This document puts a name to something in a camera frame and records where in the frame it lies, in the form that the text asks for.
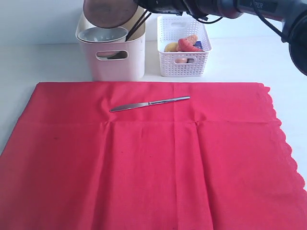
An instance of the mesh basket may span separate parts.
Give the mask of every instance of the mesh basket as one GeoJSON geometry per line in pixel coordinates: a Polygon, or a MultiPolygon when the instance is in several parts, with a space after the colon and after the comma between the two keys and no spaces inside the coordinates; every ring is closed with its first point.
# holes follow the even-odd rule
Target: mesh basket
{"type": "Polygon", "coordinates": [[[158,51],[160,55],[160,71],[164,77],[200,77],[203,75],[211,44],[205,25],[191,16],[159,16],[158,17],[158,51]],[[171,42],[196,34],[201,42],[203,52],[164,52],[171,42]],[[176,63],[180,58],[188,59],[188,63],[176,63]]]}

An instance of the red cloth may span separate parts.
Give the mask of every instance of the red cloth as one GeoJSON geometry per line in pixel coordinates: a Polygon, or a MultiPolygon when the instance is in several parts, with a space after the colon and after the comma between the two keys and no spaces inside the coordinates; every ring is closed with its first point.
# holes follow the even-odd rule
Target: red cloth
{"type": "Polygon", "coordinates": [[[0,229],[307,230],[305,182],[268,91],[38,84],[0,158],[0,229]]]}

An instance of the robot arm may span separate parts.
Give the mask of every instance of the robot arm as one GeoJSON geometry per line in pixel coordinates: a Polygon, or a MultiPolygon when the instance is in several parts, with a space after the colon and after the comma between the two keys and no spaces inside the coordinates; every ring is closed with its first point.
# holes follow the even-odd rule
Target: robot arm
{"type": "Polygon", "coordinates": [[[96,15],[100,17],[106,9],[122,9],[116,15],[118,22],[121,20],[124,24],[137,5],[152,13],[182,15],[186,12],[202,23],[208,23],[208,15],[230,19],[243,13],[256,15],[281,37],[282,42],[289,43],[293,63],[307,75],[307,0],[84,0],[84,14],[91,23],[103,27],[106,21],[95,23],[97,17],[93,17],[98,8],[100,13],[96,15]],[[278,31],[266,18],[282,22],[283,30],[278,31]]]}

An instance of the table knife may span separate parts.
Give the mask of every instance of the table knife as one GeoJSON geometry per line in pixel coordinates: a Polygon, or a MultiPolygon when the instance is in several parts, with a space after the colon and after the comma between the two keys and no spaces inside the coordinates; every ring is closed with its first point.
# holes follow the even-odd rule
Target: table knife
{"type": "Polygon", "coordinates": [[[146,107],[146,106],[155,105],[155,104],[178,102],[178,101],[187,100],[187,99],[190,99],[190,96],[176,97],[176,98],[165,99],[165,100],[160,100],[160,101],[155,101],[155,102],[126,104],[126,105],[117,106],[111,109],[110,112],[117,112],[117,111],[123,111],[123,110],[128,110],[128,109],[136,109],[136,108],[146,107]]]}

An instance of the white plastic basket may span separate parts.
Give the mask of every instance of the white plastic basket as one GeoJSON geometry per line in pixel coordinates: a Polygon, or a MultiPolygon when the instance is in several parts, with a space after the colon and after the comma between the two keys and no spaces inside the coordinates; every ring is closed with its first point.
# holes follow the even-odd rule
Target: white plastic basket
{"type": "MultiPolygon", "coordinates": [[[[130,30],[144,9],[139,7],[135,15],[122,27],[130,30]]],[[[94,27],[81,15],[76,30],[78,33],[94,27]]],[[[78,39],[81,49],[86,56],[88,66],[94,81],[137,81],[145,74],[145,23],[133,34],[127,42],[88,43],[78,39]],[[109,51],[123,51],[121,59],[100,58],[99,54],[109,51]]]]}
{"type": "Polygon", "coordinates": [[[158,17],[158,51],[160,71],[164,77],[200,77],[203,75],[211,44],[205,25],[189,15],[167,15],[158,17]],[[203,52],[164,52],[168,43],[196,34],[201,41],[203,52]],[[179,58],[187,58],[193,63],[176,63],[179,58]]]}

